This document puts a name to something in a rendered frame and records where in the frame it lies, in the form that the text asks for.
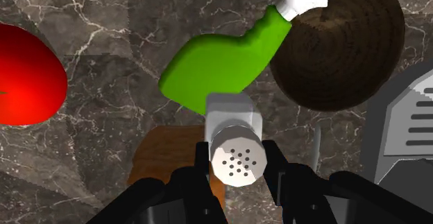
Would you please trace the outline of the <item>grey toaster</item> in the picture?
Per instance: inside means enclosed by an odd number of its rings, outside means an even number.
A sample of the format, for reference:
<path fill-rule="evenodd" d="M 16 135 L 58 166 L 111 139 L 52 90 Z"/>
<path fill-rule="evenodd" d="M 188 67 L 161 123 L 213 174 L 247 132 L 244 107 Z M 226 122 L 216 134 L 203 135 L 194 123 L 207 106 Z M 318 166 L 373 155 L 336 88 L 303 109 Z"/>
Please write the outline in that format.
<path fill-rule="evenodd" d="M 433 60 L 368 100 L 360 162 L 364 178 L 433 214 Z"/>

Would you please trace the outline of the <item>brown wooden block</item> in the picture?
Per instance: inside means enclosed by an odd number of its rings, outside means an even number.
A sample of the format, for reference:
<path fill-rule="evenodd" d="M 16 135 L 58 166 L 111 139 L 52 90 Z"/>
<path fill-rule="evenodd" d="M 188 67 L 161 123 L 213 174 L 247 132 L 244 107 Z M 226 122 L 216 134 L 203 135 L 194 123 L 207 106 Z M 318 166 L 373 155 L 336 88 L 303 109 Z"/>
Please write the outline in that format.
<path fill-rule="evenodd" d="M 173 171 L 194 164 L 196 144 L 203 140 L 203 125 L 155 127 L 135 151 L 127 184 L 141 178 L 168 183 Z"/>

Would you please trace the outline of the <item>white salt shaker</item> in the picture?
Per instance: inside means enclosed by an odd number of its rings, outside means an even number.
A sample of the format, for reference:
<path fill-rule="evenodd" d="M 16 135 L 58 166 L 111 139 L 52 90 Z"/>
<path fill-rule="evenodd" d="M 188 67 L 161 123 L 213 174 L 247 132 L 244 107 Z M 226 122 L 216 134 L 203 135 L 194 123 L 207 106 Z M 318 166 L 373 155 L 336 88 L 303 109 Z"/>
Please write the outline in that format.
<path fill-rule="evenodd" d="M 262 177 L 267 165 L 262 115 L 247 94 L 209 94 L 205 141 L 214 175 L 226 185 L 244 187 Z"/>

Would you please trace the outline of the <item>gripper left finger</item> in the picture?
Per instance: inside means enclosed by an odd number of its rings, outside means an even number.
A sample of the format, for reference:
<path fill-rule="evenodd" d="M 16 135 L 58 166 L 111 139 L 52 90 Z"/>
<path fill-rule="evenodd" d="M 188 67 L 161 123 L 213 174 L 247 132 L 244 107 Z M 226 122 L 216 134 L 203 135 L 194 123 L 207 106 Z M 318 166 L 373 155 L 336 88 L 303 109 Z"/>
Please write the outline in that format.
<path fill-rule="evenodd" d="M 193 166 L 176 169 L 166 184 L 136 181 L 86 224 L 228 224 L 209 172 L 208 143 L 198 142 Z"/>

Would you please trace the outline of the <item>green spray bottle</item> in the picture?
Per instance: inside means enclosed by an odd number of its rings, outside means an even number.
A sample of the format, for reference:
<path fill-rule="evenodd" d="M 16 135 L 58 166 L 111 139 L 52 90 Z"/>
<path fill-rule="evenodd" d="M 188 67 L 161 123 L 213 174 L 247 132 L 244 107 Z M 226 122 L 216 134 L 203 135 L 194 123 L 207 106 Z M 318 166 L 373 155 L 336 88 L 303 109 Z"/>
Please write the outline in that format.
<path fill-rule="evenodd" d="M 186 42 L 160 76 L 168 99 L 199 114 L 211 93 L 237 94 L 266 68 L 291 29 L 292 20 L 328 0 L 280 0 L 241 36 L 208 33 Z"/>

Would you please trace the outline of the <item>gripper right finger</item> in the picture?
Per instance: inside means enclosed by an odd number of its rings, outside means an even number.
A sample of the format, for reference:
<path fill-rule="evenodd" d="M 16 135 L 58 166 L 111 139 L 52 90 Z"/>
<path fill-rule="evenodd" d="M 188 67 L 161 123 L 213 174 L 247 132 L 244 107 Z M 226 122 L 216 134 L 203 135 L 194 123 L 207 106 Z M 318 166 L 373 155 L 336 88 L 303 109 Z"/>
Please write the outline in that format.
<path fill-rule="evenodd" d="M 433 224 L 433 214 L 349 171 L 323 179 L 289 163 L 272 140 L 262 142 L 264 178 L 283 224 Z"/>

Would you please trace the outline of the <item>red tomato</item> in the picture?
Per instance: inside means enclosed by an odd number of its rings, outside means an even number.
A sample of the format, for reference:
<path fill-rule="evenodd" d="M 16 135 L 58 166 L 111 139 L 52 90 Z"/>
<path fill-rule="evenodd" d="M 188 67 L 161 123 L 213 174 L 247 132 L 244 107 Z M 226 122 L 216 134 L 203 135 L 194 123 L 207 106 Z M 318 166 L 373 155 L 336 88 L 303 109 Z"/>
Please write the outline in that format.
<path fill-rule="evenodd" d="M 66 95 L 67 75 L 54 52 L 23 28 L 0 24 L 0 124 L 44 122 Z"/>

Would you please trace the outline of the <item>dark wooden bowl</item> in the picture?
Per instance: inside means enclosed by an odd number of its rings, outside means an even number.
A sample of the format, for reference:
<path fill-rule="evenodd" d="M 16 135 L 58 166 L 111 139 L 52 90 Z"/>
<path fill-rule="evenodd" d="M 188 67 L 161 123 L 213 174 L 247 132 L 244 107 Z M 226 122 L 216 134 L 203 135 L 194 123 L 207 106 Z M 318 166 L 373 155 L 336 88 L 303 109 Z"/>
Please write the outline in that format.
<path fill-rule="evenodd" d="M 326 8 L 292 21 L 270 68 L 278 87 L 297 104 L 345 110 L 389 79 L 404 41 L 398 0 L 329 0 Z"/>

